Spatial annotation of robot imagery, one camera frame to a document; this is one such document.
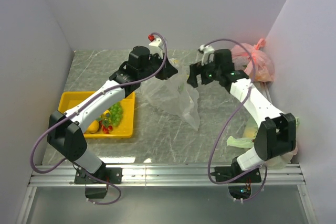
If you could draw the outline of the yellow fake lemon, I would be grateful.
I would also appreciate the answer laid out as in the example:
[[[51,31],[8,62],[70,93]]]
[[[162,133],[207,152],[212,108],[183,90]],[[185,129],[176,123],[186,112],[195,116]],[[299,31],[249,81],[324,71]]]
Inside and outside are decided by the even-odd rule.
[[[99,131],[100,124],[98,121],[94,120],[89,127],[87,128],[87,133],[88,134],[95,134],[96,132]]]

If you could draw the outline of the yellow fake banana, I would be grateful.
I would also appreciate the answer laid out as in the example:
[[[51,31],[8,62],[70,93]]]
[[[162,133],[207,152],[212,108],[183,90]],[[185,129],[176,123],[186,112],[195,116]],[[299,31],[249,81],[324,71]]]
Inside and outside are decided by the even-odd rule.
[[[101,115],[101,119],[102,119],[102,120],[103,120],[103,119],[109,119],[110,116],[111,116],[110,111],[109,111],[109,110],[105,110],[105,111],[102,113],[102,115]]]

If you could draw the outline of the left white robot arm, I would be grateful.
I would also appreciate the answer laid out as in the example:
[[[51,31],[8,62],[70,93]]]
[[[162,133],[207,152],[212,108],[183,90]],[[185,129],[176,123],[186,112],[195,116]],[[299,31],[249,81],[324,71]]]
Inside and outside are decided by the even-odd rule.
[[[105,110],[128,97],[142,82],[152,77],[166,80],[175,75],[176,69],[168,62],[164,41],[134,47],[128,60],[98,91],[66,112],[55,111],[50,116],[48,143],[67,160],[85,169],[93,183],[102,182],[106,176],[104,163],[88,149],[84,132]]]

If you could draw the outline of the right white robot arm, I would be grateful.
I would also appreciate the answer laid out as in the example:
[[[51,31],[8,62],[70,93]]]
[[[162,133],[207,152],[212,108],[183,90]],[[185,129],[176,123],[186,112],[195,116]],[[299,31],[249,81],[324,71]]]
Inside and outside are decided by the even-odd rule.
[[[296,118],[273,106],[243,70],[235,69],[229,49],[215,50],[212,46],[200,46],[199,52],[203,55],[202,60],[190,65],[187,83],[196,88],[198,76],[201,77],[203,85],[219,82],[243,104],[258,126],[253,147],[234,159],[232,178],[242,182],[249,176],[252,168],[294,151]]]

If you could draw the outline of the green fake grapes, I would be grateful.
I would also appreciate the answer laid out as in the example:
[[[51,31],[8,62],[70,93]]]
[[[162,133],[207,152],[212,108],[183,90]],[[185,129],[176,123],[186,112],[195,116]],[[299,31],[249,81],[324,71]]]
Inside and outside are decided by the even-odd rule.
[[[123,118],[123,108],[121,106],[121,103],[118,102],[114,104],[112,107],[110,107],[109,112],[110,112],[109,116],[110,124],[113,127],[118,126]]]

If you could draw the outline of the red fake cherries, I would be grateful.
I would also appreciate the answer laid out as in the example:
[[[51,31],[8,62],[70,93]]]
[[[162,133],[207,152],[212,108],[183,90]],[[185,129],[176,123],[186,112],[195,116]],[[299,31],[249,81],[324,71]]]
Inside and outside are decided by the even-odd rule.
[[[109,134],[111,131],[113,131],[113,127],[111,125],[105,127],[104,125],[101,126],[102,132],[104,134]]]

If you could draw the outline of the clear plastic bag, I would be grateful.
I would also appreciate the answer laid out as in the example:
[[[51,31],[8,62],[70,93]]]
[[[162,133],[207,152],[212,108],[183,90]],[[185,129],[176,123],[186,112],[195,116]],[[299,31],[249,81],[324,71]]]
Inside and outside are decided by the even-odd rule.
[[[151,78],[143,82],[141,94],[150,105],[178,116],[197,131],[200,126],[199,92],[187,83],[189,75],[180,61],[172,58],[169,62],[177,69],[177,74],[167,80]]]

